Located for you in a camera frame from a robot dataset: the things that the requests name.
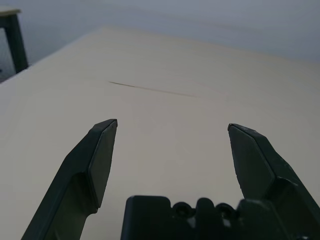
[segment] white wall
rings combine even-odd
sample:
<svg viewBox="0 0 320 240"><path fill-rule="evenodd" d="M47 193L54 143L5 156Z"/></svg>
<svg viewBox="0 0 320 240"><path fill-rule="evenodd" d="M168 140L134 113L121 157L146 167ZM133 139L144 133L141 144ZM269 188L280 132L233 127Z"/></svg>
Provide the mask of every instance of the white wall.
<svg viewBox="0 0 320 240"><path fill-rule="evenodd" d="M318 0L2 0L19 16L31 63L103 25L320 60ZM0 75L13 71L0 35Z"/></svg>

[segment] beige table surface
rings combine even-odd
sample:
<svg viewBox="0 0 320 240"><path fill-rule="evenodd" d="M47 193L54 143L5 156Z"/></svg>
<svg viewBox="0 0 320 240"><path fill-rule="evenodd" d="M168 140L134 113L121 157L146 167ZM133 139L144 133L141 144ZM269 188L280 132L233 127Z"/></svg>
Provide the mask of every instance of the beige table surface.
<svg viewBox="0 0 320 240"><path fill-rule="evenodd" d="M120 239L131 195L236 207L229 123L267 136L319 204L319 80L320 64L209 43L109 27L84 36L0 85L0 239L21 238L65 156L110 118L110 177L82 240Z"/></svg>

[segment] table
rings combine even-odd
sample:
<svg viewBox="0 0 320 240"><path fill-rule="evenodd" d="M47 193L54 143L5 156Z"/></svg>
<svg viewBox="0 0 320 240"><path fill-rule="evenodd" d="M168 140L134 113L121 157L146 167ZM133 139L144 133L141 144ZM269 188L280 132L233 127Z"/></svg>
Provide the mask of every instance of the table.
<svg viewBox="0 0 320 240"><path fill-rule="evenodd" d="M5 30L16 73L28 67L24 41L17 16L20 12L20 9L17 8L0 6L0 28Z"/></svg>
<svg viewBox="0 0 320 240"><path fill-rule="evenodd" d="M126 199L242 198L228 137L268 137L320 203L318 63L106 27L0 85L0 238L21 238L64 157L117 118L102 207L82 240L120 239Z"/></svg>

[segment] scratch mark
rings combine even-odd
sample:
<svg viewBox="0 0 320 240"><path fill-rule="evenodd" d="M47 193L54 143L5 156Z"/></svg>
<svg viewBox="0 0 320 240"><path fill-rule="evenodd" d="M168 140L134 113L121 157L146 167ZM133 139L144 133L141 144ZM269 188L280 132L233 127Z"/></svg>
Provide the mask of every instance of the scratch mark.
<svg viewBox="0 0 320 240"><path fill-rule="evenodd" d="M174 94L174 95L179 95L179 96L184 96L184 97L197 98L197 96L184 94L184 93L173 92L173 91L164 91L164 90L158 90L158 89L153 89L153 88L148 88L148 87L143 87L143 86L133 86L133 85L128 85L128 84L114 82L114 81L109 81L109 83L117 84L117 85L121 85L121 86L126 86L126 87L132 87L132 88L136 88L136 89L144 89L144 90L149 90L149 91L155 91L155 92L159 92L159 93Z"/></svg>
<svg viewBox="0 0 320 240"><path fill-rule="evenodd" d="M191 154L190 151L189 151L184 145L182 145L181 143L180 143L180 145L183 147L183 149L184 149L188 154Z"/></svg>

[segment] table leg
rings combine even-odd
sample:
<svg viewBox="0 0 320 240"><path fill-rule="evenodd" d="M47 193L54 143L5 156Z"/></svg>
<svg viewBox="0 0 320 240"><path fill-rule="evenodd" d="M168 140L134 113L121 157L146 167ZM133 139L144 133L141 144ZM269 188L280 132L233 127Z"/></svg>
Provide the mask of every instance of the table leg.
<svg viewBox="0 0 320 240"><path fill-rule="evenodd" d="M24 47L17 15L7 17L5 34L11 51L15 72L19 73L28 67L27 56Z"/></svg>

